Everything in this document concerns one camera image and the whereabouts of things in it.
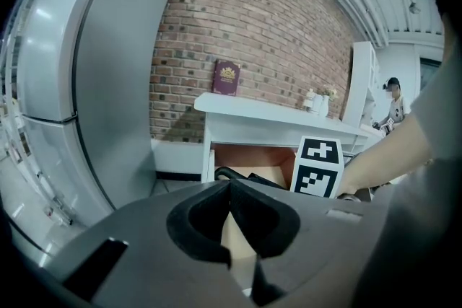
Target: white table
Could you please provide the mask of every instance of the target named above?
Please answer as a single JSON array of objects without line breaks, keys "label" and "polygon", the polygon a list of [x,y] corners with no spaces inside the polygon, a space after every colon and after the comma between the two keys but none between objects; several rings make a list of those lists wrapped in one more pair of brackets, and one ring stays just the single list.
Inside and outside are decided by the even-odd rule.
[{"label": "white table", "polygon": [[297,148],[302,136],[337,138],[346,153],[363,150],[367,134],[340,120],[243,97],[203,93],[194,108],[206,113],[201,181],[214,180],[213,143]]}]

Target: dark hair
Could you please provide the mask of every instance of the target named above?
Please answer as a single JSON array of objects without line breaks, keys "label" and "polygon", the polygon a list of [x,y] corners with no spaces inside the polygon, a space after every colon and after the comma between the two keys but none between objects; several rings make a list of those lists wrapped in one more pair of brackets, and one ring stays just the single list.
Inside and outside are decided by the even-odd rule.
[{"label": "dark hair", "polygon": [[401,85],[399,84],[399,80],[396,77],[391,77],[388,79],[385,84],[383,84],[383,89],[387,89],[390,85],[398,85],[399,88],[401,88]]}]

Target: cardboard box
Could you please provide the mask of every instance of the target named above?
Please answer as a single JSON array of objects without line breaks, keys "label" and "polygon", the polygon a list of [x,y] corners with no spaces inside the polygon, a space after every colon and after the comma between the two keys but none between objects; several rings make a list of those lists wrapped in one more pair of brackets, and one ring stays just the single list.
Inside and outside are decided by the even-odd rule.
[{"label": "cardboard box", "polygon": [[296,148],[254,145],[213,144],[214,167],[229,167],[242,176],[255,173],[289,190]]}]

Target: gray floor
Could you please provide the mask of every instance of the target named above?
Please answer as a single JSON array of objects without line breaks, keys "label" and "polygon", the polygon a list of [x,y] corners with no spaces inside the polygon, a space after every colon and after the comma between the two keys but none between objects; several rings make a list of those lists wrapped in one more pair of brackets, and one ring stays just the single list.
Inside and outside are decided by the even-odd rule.
[{"label": "gray floor", "polygon": [[152,190],[152,196],[171,193],[173,191],[181,190],[190,186],[199,185],[200,181],[176,181],[176,180],[163,180],[158,178]]}]

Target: white refrigerator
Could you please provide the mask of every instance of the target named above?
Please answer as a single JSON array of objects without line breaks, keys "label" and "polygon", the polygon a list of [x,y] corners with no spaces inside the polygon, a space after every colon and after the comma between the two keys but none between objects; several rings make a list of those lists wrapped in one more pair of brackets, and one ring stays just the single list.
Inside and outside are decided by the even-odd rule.
[{"label": "white refrigerator", "polygon": [[156,180],[149,77],[167,0],[23,2],[17,94],[30,151],[91,226]]}]

